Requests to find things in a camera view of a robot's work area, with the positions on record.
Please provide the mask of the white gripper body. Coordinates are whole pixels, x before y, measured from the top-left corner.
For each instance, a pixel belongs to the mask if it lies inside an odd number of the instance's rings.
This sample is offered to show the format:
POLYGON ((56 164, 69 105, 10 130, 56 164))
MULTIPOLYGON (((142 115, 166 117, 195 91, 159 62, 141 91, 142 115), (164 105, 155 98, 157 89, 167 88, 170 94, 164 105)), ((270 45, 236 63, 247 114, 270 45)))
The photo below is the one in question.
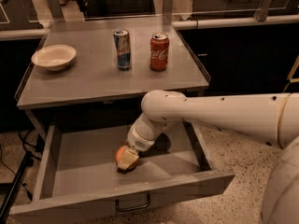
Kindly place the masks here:
POLYGON ((136 130, 135 125, 132 125, 129 133, 127 134, 127 142, 130 148, 135 149, 139 152, 149 150, 154 142, 143 138, 136 130))

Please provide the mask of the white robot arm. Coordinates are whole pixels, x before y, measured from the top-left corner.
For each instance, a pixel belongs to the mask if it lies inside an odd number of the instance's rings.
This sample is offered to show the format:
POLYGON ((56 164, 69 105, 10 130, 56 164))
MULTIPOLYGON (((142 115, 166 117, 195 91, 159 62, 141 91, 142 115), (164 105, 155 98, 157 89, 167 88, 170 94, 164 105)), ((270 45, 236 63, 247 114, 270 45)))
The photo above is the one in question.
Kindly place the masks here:
POLYGON ((252 136, 283 149, 265 188, 260 224, 299 224, 299 94, 187 97, 155 90, 141 101, 142 114, 116 155, 123 171, 176 121, 252 136))

